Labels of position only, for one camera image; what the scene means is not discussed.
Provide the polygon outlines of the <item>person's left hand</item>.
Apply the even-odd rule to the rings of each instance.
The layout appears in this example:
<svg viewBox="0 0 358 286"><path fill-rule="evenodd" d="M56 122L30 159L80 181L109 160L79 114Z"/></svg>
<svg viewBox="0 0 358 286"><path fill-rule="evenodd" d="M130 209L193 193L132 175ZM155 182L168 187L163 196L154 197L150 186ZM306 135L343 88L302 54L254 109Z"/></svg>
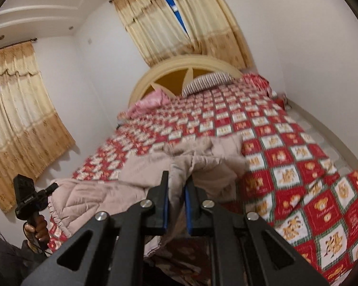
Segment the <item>person's left hand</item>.
<svg viewBox="0 0 358 286"><path fill-rule="evenodd" d="M47 221L43 215L38 215L35 217L34 225L25 223L24 234L27 237L27 240L31 243L37 239L39 242L48 243L50 241L50 235L47 229Z"/></svg>

